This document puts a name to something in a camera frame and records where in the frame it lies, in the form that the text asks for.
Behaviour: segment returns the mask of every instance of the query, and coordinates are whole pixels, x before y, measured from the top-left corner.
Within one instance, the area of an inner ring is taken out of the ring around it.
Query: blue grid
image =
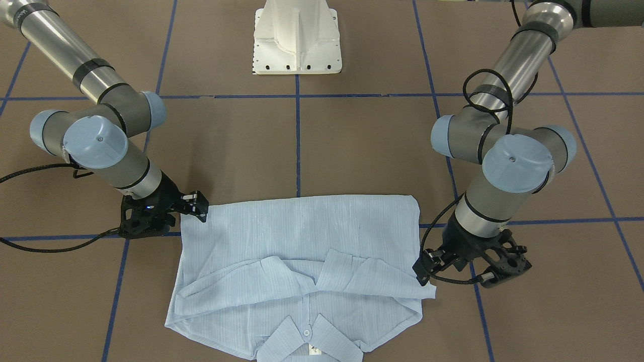
[[[162,85],[162,80],[163,80],[163,75],[164,75],[164,68],[166,64],[166,58],[167,58],[167,53],[170,45],[170,40],[172,37],[172,31],[173,31],[173,25],[174,25],[174,20],[175,20],[175,14],[176,14],[176,6],[177,6],[177,0],[173,0],[173,7],[172,7],[172,12],[171,12],[171,17],[170,17],[170,22],[168,26],[168,31],[167,31],[167,37],[166,37],[166,44],[163,52],[163,57],[161,61],[161,66],[159,69],[159,74],[158,74],[158,80],[157,80],[157,85],[156,85],[156,93],[160,93],[161,85]],[[211,97],[211,98],[220,98],[220,99],[254,99],[254,98],[293,98],[296,100],[296,138],[297,138],[297,147],[296,147],[296,195],[297,197],[301,196],[301,154],[300,154],[300,149],[301,149],[301,133],[300,133],[300,99],[302,98],[346,98],[346,97],[355,97],[355,98],[371,98],[371,97],[427,97],[431,98],[434,104],[434,108],[436,111],[436,116],[440,117],[440,110],[439,110],[439,105],[438,105],[438,97],[461,97],[461,93],[437,93],[434,89],[433,85],[433,78],[431,76],[431,68],[430,68],[430,62],[429,62],[429,57],[427,55],[426,49],[425,49],[425,43],[424,43],[424,38],[422,35],[422,27],[421,27],[421,22],[419,19],[419,13],[416,5],[416,0],[412,0],[412,5],[413,5],[413,10],[414,10],[414,16],[415,20],[417,23],[418,27],[418,33],[419,33],[419,38],[420,38],[420,43],[421,43],[421,48],[422,48],[422,53],[424,56],[424,61],[426,65],[426,70],[427,70],[427,76],[430,84],[430,93],[388,93],[388,94],[378,94],[378,93],[360,93],[360,94],[300,94],[300,88],[299,88],[299,76],[295,76],[295,94],[283,94],[283,95],[162,95],[162,99],[199,99],[202,97]],[[15,86],[15,82],[18,78],[18,75],[21,71],[22,65],[24,63],[24,60],[27,56],[27,53],[31,47],[31,43],[27,42],[24,51],[21,55],[21,58],[18,62],[18,65],[15,69],[14,76],[12,77],[12,81],[9,85],[9,88],[7,89],[6,95],[4,97],[0,98],[1,104],[0,104],[0,115],[2,115],[3,111],[6,108],[6,104],[9,101],[30,101],[30,100],[86,100],[85,97],[11,97],[11,92]],[[644,216],[632,216],[632,217],[617,217],[616,213],[614,212],[614,209],[612,207],[611,201],[608,197],[608,194],[603,186],[603,182],[601,181],[599,172],[596,169],[596,166],[594,164],[594,161],[592,160],[591,153],[589,151],[589,148],[587,147],[587,144],[585,143],[585,140],[582,135],[582,131],[576,121],[576,117],[574,115],[573,109],[570,105],[570,102],[568,100],[568,96],[586,96],[586,97],[593,97],[593,96],[643,96],[644,92],[566,92],[564,90],[564,87],[562,86],[561,80],[558,76],[558,73],[554,67],[554,64],[550,58],[548,58],[549,65],[554,73],[554,77],[557,81],[557,84],[559,86],[560,92],[534,92],[531,93],[531,96],[562,96],[564,98],[564,101],[566,103],[567,109],[569,111],[569,114],[571,116],[571,119],[573,121],[573,124],[575,126],[575,130],[581,140],[582,147],[585,151],[585,154],[591,163],[592,171],[595,175],[595,179],[600,187],[601,193],[604,197],[605,203],[607,207],[609,208],[609,212],[611,214],[610,218],[577,218],[577,219],[557,219],[557,220],[516,220],[509,222],[509,225],[553,225],[553,224],[585,224],[585,223],[613,223],[616,227],[616,230],[620,236],[621,242],[623,244],[623,247],[625,249],[625,252],[627,253],[627,256],[629,258],[629,261],[632,265],[632,268],[638,278],[640,287],[642,288],[642,291],[644,291],[644,282],[642,280],[639,268],[633,258],[633,255],[630,251],[630,247],[628,245],[628,242],[626,241],[626,238],[623,235],[623,232],[621,230],[620,223],[623,222],[642,222],[644,221]],[[144,151],[147,149],[147,145],[149,144],[150,140],[150,132],[148,132],[146,136],[146,143],[144,146]],[[455,183],[454,179],[454,174],[453,170],[451,167],[451,161],[449,158],[446,158],[446,166],[448,168],[448,172],[450,174],[451,182],[452,182],[452,188],[454,192],[454,197],[457,197],[458,191],[457,191],[457,186]],[[426,228],[428,224],[419,224],[420,228]],[[438,224],[436,227],[444,227],[445,224]],[[180,232],[171,232],[167,233],[164,236],[180,236]],[[46,236],[16,236],[16,237],[8,237],[6,238],[7,240],[11,240],[14,242],[21,242],[21,241],[36,241],[36,240],[75,240],[75,239],[87,239],[91,238],[94,235],[92,234],[71,234],[71,235],[46,235]],[[118,236],[108,236],[107,238],[119,238]],[[119,272],[118,272],[118,278],[117,278],[117,285],[114,293],[114,299],[113,299],[113,304],[112,304],[112,309],[110,312],[110,317],[109,317],[109,324],[108,324],[108,330],[106,333],[106,339],[105,339],[105,345],[104,345],[104,350],[103,350],[103,355],[102,355],[102,361],[105,362],[107,361],[108,358],[108,353],[109,353],[109,345],[111,341],[111,335],[113,332],[113,327],[114,327],[114,320],[116,317],[116,312],[117,312],[117,307],[118,307],[118,299],[120,296],[120,288],[122,285],[122,280],[124,276],[124,271],[125,271],[125,266],[126,266],[126,260],[128,256],[128,250],[129,250],[129,240],[125,240],[124,246],[123,246],[123,252],[122,252],[122,257],[121,257],[121,262],[120,262],[120,267],[119,267]],[[472,275],[475,275],[475,270],[473,265],[470,265],[470,272]],[[485,318],[485,311],[483,308],[482,300],[481,300],[481,295],[478,290],[478,286],[474,285],[474,291],[475,291],[475,297],[477,300],[477,305],[479,309],[479,314],[481,318],[481,324],[484,332],[484,338],[486,341],[486,346],[488,348],[488,355],[489,355],[489,360],[490,362],[494,362],[494,353],[493,353],[493,347],[492,347],[492,342],[491,338],[489,335],[489,331],[487,328],[487,323],[486,323],[486,318]]]

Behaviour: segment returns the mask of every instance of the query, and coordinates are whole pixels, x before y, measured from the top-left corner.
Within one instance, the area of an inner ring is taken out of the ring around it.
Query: blue joint cap
[[[565,144],[566,151],[568,151],[568,157],[566,158],[564,167],[562,168],[561,171],[559,171],[559,172],[562,172],[573,161],[574,156],[577,155],[577,141],[574,139],[574,136],[572,133],[570,133],[567,129],[561,126],[550,125],[550,126],[544,126],[542,128],[547,128],[554,131],[556,134],[559,135],[559,137],[562,138]]]
[[[150,129],[161,126],[167,117],[166,105],[163,100],[153,91],[142,92],[150,105]]]
[[[543,184],[553,168],[550,151],[534,138],[505,135],[483,158],[485,178],[499,190],[525,193]]]
[[[103,169],[119,163],[128,152],[128,136],[107,118],[98,115],[74,122],[62,138],[74,161],[88,169]]]
[[[35,143],[36,146],[45,150],[50,155],[53,155],[53,153],[49,152],[47,147],[45,147],[44,145],[44,139],[43,139],[44,124],[47,123],[47,120],[49,119],[49,117],[51,117],[54,113],[58,113],[58,112],[62,112],[62,111],[61,110],[42,111],[32,119],[32,123],[29,125],[29,136],[31,136],[33,143]]]
[[[450,142],[448,138],[450,130],[450,121],[454,115],[446,115],[436,120],[434,127],[431,129],[431,147],[434,151],[453,158],[450,151]]]

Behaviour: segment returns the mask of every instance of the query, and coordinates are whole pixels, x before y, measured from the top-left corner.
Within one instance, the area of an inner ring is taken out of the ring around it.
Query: fabric
[[[258,362],[360,362],[422,318],[411,196],[210,206],[181,221],[166,327]],[[309,355],[309,345],[322,351]]]

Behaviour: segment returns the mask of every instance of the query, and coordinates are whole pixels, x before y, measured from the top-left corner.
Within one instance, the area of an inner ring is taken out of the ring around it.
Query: brown surface
[[[140,90],[156,89],[172,1],[52,2],[126,80]],[[410,194],[419,201],[421,221],[429,222],[452,198],[445,158],[430,145],[433,99],[302,97],[298,118],[293,77],[250,74],[252,15],[262,5],[263,0],[178,2],[161,94],[291,96],[166,99],[168,121],[152,132],[151,159],[182,190],[201,189],[212,204],[294,197],[299,119],[302,196]],[[329,0],[329,5],[339,12],[345,67],[339,75],[302,76],[301,94],[430,92],[411,1]],[[492,66],[516,28],[508,4],[419,1],[417,8],[439,93],[460,92],[469,73]],[[643,92],[642,37],[642,29],[572,34],[553,55],[563,88]],[[0,57],[4,95],[25,41],[3,27],[0,39],[6,50]],[[560,93],[548,64],[535,91]],[[78,95],[34,46],[10,94]],[[619,225],[641,267],[644,95],[568,99],[616,216],[635,217],[620,219]],[[451,96],[437,102],[441,114],[456,113],[465,104]],[[7,102],[0,116],[0,175],[58,162],[29,139],[36,113],[89,105],[83,100]],[[546,124],[576,133],[562,96],[534,95],[517,107],[515,125]],[[135,142],[142,146],[144,138]],[[451,164],[462,192],[478,166]],[[65,239],[116,226],[119,203],[119,194],[96,177],[72,180],[69,170],[24,176],[0,187],[0,235],[20,240],[62,235],[55,239],[63,240],[21,243],[74,245],[86,238]],[[599,220],[577,220],[588,218]],[[437,299],[424,302],[425,318],[365,355],[365,361],[488,361],[486,331],[497,362],[644,359],[641,282],[581,144],[570,168],[515,218],[534,220],[559,224],[513,227],[535,267],[507,285],[480,290],[486,330],[473,289],[439,283]],[[429,244],[439,240],[440,229]],[[178,237],[131,241],[121,284],[122,239],[69,254],[1,250],[0,361],[98,361],[104,352],[108,361],[241,361],[163,327],[180,255]],[[467,278],[453,271],[447,276]],[[109,350],[104,350],[106,340]]]

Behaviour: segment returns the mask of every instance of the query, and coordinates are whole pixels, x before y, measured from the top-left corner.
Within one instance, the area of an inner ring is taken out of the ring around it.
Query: shirt tag
[[[310,343],[308,344],[308,355],[312,356],[314,354],[322,354],[322,351],[319,348],[313,347]]]

